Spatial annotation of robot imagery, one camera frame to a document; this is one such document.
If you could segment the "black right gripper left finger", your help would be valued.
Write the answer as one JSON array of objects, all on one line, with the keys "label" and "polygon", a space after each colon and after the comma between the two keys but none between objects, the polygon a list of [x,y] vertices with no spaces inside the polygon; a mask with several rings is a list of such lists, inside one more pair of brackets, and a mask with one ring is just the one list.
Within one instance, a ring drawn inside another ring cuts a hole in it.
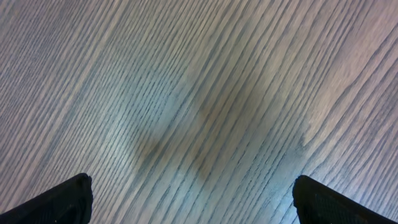
[{"label": "black right gripper left finger", "polygon": [[1,223],[87,224],[92,214],[91,184],[88,174],[78,174],[1,214]]}]

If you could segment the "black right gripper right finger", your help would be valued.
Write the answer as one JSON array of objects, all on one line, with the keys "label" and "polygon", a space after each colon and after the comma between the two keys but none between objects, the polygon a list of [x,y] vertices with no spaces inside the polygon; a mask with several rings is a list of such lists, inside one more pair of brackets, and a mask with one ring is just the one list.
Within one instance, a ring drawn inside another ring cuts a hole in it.
[{"label": "black right gripper right finger", "polygon": [[292,196],[301,224],[397,224],[306,175],[295,180]]}]

